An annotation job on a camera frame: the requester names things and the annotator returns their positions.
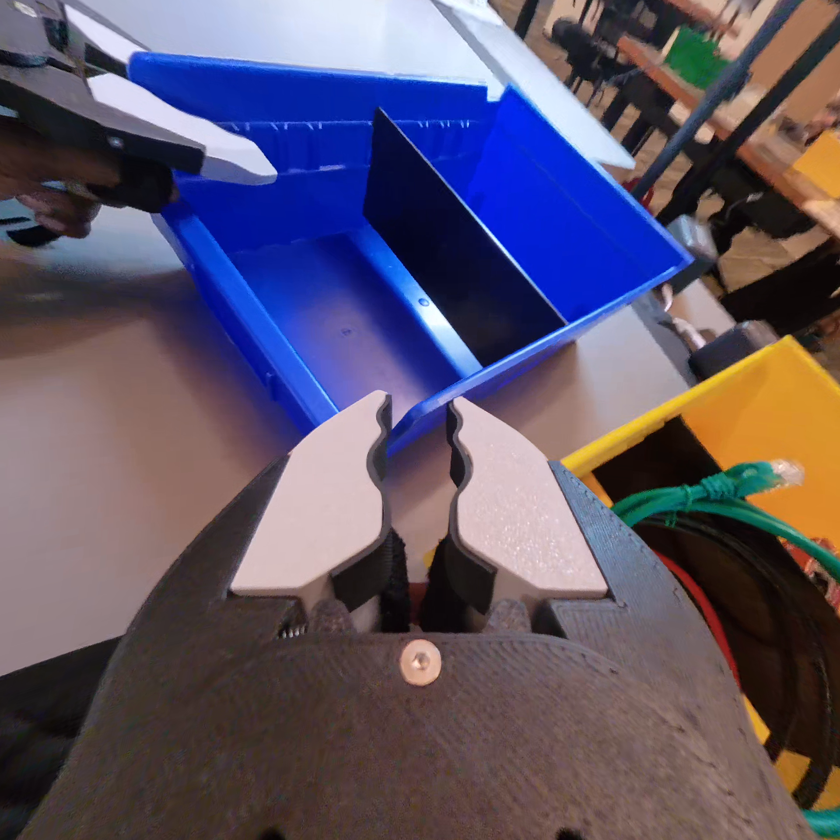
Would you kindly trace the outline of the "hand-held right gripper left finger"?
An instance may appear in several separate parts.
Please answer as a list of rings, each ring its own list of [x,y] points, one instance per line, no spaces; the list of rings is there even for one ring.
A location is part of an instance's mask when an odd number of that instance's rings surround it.
[[[373,391],[289,453],[234,574],[237,596],[332,598],[351,613],[384,591],[391,530],[384,497],[392,398]]]

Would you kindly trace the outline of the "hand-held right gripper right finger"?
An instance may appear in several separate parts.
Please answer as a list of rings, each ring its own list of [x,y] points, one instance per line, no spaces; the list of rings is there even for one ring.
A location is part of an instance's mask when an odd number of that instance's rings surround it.
[[[448,405],[446,574],[463,601],[605,598],[608,585],[543,452],[477,404]]]

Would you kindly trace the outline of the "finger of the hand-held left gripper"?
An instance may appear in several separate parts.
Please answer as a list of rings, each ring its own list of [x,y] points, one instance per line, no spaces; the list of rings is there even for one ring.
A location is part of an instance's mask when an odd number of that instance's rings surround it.
[[[127,77],[132,57],[149,50],[92,12],[66,5],[65,20],[69,54],[91,74]]]
[[[130,80],[105,73],[89,80],[95,101],[159,130],[177,136],[181,144],[192,141],[203,150],[199,174],[218,182],[267,185],[278,176],[262,150],[251,140],[213,122],[174,108]]]

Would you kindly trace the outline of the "yellow plastic bin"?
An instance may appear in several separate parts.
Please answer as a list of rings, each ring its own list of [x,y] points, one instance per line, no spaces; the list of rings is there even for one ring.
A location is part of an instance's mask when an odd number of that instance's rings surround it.
[[[592,471],[682,417],[722,467],[780,462],[794,478],[751,496],[749,521],[697,507],[637,535],[699,608],[759,743],[795,803],[838,837],[838,383],[783,339],[563,459]]]

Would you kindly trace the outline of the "blue plastic bin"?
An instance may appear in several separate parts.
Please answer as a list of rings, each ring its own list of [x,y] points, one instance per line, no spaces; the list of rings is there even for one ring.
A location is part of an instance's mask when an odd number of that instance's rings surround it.
[[[269,397],[306,434],[373,391],[390,450],[476,401],[692,258],[514,87],[243,60],[137,54],[129,78],[253,141],[274,183],[176,174],[154,221]],[[483,367],[367,223],[372,123],[383,109],[567,321]]]

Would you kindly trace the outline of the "grey desk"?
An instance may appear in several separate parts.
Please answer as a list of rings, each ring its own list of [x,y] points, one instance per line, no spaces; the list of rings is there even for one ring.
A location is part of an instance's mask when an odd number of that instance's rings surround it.
[[[693,386],[641,298],[487,411],[561,460]],[[2,675],[124,633],[190,541],[298,440],[151,219],[2,241]],[[412,582],[446,531],[441,427],[387,472]]]

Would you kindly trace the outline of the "person's left hand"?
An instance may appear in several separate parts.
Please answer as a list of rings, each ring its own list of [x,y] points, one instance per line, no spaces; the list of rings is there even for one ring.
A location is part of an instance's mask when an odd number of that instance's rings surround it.
[[[46,140],[16,119],[1,118],[1,198],[17,200],[53,234],[86,238],[98,215],[95,198],[48,187],[48,182],[111,188],[120,183],[120,162]]]

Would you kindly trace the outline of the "large grey power box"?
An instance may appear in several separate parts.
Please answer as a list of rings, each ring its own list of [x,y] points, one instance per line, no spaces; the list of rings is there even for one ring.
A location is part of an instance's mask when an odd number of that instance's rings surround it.
[[[739,322],[689,354],[688,366],[699,382],[710,379],[780,340],[763,320]]]

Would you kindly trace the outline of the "small grey power box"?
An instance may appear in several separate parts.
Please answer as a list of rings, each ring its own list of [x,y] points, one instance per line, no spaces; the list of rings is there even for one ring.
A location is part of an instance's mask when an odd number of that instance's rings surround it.
[[[694,258],[713,266],[718,262],[718,247],[710,226],[696,216],[683,214],[667,226],[668,233]]]

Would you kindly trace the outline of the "wooden office table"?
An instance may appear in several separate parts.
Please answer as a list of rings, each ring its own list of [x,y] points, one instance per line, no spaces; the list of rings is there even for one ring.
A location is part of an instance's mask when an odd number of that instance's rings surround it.
[[[615,124],[628,107],[635,107],[639,116],[623,140],[635,155],[654,131],[673,136],[681,125],[671,117],[671,109],[679,105],[691,111],[699,103],[701,92],[667,67],[654,47],[624,35],[619,39],[618,52],[637,74],[621,86],[602,123]],[[807,219],[807,226],[817,226],[829,238],[838,240],[838,199],[793,167],[801,153],[770,128],[769,123],[763,123],[745,140],[733,159],[711,176],[707,190],[733,203],[761,193],[764,199],[773,199],[792,222]]]

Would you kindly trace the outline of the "small yellow bin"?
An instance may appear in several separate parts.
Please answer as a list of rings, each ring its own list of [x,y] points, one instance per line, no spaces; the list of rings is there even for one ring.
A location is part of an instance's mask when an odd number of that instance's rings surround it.
[[[803,176],[832,199],[839,198],[839,131],[822,132],[791,165],[791,170]]]

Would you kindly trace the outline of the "studio light on stand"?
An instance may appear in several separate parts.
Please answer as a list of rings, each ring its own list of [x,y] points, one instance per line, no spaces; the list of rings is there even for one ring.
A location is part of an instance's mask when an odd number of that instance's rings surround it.
[[[721,73],[705,91],[684,123],[668,139],[654,161],[649,165],[632,191],[641,197],[655,186],[662,175],[681,154],[687,153],[698,130],[711,123],[720,105],[736,94],[746,80],[752,65],[770,47],[777,34],[799,13],[803,2],[778,2],[764,20],[740,55]],[[823,64],[838,48],[838,11],[833,13],[819,35],[796,57],[778,77],[772,87],[732,129],[726,129],[723,139],[713,145],[699,163],[694,164],[672,192],[670,201],[657,215],[664,226],[677,217],[693,214],[704,193],[715,184],[717,174],[731,167],[736,158],[749,152],[752,137],[787,99]]]

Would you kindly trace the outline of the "green plastic bin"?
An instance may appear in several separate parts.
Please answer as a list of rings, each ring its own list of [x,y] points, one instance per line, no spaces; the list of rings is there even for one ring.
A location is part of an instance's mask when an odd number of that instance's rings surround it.
[[[685,84],[705,91],[730,66],[718,42],[708,33],[680,26],[668,40],[663,63]]]

